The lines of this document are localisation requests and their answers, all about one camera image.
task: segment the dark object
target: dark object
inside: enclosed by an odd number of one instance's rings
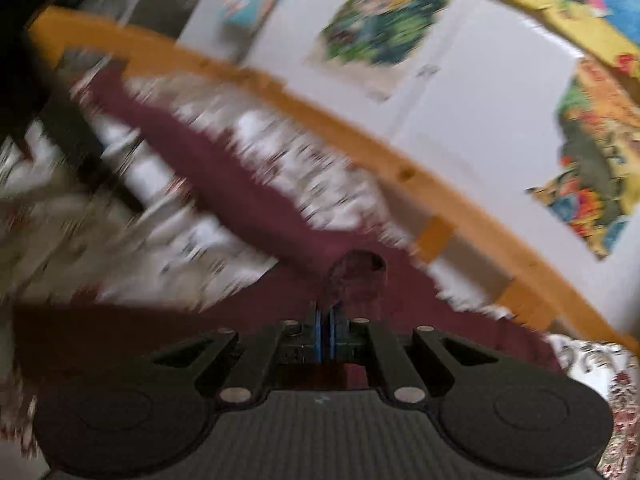
[[[40,117],[47,136],[91,192],[107,189],[140,213],[143,205],[100,160],[104,147],[27,37],[24,27],[48,1],[0,0],[0,145],[11,137],[30,157],[24,133]]]
[[[200,0],[138,0],[127,23],[177,40]]]
[[[44,393],[34,430],[58,469],[50,480],[599,478],[612,415],[588,387],[431,326],[402,345],[380,322],[353,321],[322,339],[323,354],[351,340],[350,362],[375,389],[281,390],[283,370],[301,365],[278,351],[300,336],[281,322],[247,342],[208,333]]]

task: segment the metal screw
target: metal screw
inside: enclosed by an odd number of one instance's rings
[[[220,399],[225,402],[232,402],[238,404],[240,402],[246,402],[251,399],[251,392],[246,388],[225,388],[220,392]]]
[[[402,386],[394,391],[394,397],[400,402],[406,402],[407,404],[415,404],[420,402],[426,397],[424,391],[415,386]]]
[[[294,319],[286,319],[282,322],[284,332],[289,335],[296,335],[302,332],[302,326]]]

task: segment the round hole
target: round hole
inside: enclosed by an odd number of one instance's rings
[[[415,176],[414,168],[404,168],[398,172],[398,180],[400,182],[407,182]]]

